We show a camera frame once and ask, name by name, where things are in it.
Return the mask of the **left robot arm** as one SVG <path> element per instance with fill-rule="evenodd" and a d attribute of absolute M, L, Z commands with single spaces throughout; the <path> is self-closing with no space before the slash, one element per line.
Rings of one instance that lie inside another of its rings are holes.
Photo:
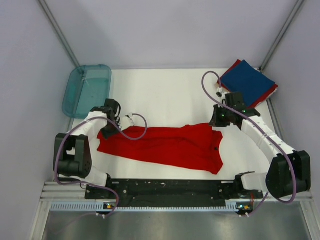
<path fill-rule="evenodd" d="M 60 184 L 92 184 L 102 198 L 109 198 L 114 187 L 110 175 L 98 170 L 93 163 L 90 142 L 102 134 L 107 139 L 120 131 L 121 105 L 106 99 L 103 106 L 94 107 L 78 127 L 59 133 L 54 142 L 53 170 Z"/>

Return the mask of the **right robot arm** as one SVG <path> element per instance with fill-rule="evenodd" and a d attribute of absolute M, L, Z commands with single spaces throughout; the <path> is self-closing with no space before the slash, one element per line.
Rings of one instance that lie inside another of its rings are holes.
<path fill-rule="evenodd" d="M 233 192 L 245 198 L 252 190 L 269 192 L 274 198 L 307 192 L 311 188 L 311 158 L 304 151 L 297 151 L 286 144 L 264 122 L 255 108 L 245 105 L 240 92 L 218 92 L 219 100 L 213 107 L 210 126 L 226 128 L 237 126 L 261 150 L 269 162 L 264 173 L 253 171 L 240 173 Z"/>

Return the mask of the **teal plastic bin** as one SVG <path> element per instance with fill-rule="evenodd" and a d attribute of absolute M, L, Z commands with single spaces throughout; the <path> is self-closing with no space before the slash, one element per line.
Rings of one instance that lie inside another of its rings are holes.
<path fill-rule="evenodd" d="M 62 112 L 73 119 L 85 119 L 94 107 L 109 98 L 112 70 L 103 64 L 81 65 L 69 75 Z"/>

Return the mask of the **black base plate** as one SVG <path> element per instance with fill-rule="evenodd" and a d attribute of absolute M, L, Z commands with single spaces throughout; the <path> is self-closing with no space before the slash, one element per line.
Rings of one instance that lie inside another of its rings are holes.
<path fill-rule="evenodd" d="M 114 178 L 108 187 L 121 207 L 208 207 L 231 199 L 262 199 L 258 190 L 244 190 L 233 180 L 172 180 Z"/>

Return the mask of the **left aluminium frame post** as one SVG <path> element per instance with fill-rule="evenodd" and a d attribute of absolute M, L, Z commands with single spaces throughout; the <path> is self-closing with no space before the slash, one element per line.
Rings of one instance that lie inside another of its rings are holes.
<path fill-rule="evenodd" d="M 74 51 L 72 50 L 67 38 L 65 37 L 61 27 L 59 26 L 55 16 L 53 15 L 48 3 L 46 0 L 37 0 L 36 1 L 40 8 L 42 9 L 45 17 L 49 21 L 49 24 L 55 33 L 57 39 L 59 40 L 62 48 L 64 49 L 69 60 L 72 62 L 75 68 L 78 68 L 81 64 L 79 63 Z"/>

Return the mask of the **aluminium frame post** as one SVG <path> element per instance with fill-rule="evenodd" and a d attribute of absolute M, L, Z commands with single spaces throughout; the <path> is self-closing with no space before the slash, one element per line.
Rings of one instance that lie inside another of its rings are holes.
<path fill-rule="evenodd" d="M 55 16 L 53 15 L 48 3 L 46 0 L 37 0 L 36 1 L 40 8 L 42 9 L 45 17 L 49 21 L 49 24 L 55 33 L 57 39 L 59 40 L 62 48 L 64 49 L 69 60 L 72 62 L 75 68 L 78 68 L 81 64 L 79 63 L 74 51 L 72 50 L 67 38 L 65 37 L 61 27 L 59 26 Z"/>
<path fill-rule="evenodd" d="M 267 67 L 269 66 L 272 58 L 274 57 L 275 53 L 277 52 L 278 48 L 280 47 L 282 41 L 284 40 L 286 34 L 289 32 L 290 27 L 299 16 L 300 12 L 302 11 L 306 0 L 296 0 L 292 10 L 290 11 L 288 17 L 285 19 L 284 24 L 282 25 L 279 33 L 277 34 L 275 40 L 273 41 L 271 47 L 269 48 L 265 58 L 262 61 L 262 64 L 258 68 L 258 70 L 263 73 Z"/>

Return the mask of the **right aluminium frame post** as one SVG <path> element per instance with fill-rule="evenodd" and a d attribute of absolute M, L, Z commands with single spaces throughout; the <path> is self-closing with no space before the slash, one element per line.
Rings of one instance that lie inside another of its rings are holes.
<path fill-rule="evenodd" d="M 299 16 L 300 12 L 302 11 L 306 0 L 296 0 L 292 10 L 290 11 L 288 17 L 285 19 L 284 24 L 282 25 L 279 33 L 277 34 L 275 40 L 273 41 L 271 47 L 269 48 L 265 58 L 262 61 L 262 64 L 258 68 L 258 70 L 263 73 L 267 67 L 269 66 L 272 58 L 274 57 L 275 53 L 277 52 L 278 48 L 280 47 L 282 41 L 284 40 L 286 34 L 289 32 L 290 27 Z"/>

